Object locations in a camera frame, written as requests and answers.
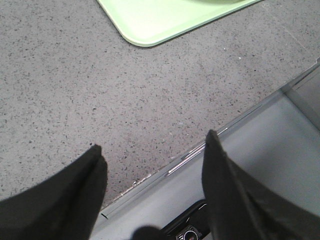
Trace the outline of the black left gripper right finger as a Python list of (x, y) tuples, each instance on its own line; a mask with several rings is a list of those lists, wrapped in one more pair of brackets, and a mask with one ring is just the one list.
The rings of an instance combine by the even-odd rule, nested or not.
[(320, 218), (237, 166), (214, 130), (205, 138), (202, 189), (215, 240), (318, 240)]

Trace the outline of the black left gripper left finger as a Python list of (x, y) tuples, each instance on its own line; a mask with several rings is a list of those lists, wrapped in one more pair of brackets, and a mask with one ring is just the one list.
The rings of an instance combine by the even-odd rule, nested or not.
[(102, 148), (93, 145), (44, 182), (0, 202), (2, 240), (87, 240), (107, 187)]

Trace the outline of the black robot base with gauge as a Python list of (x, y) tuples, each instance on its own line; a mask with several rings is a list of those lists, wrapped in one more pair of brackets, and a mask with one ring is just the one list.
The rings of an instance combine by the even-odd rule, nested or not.
[(208, 206), (204, 199), (197, 201), (161, 230), (168, 240), (203, 240), (210, 231)]

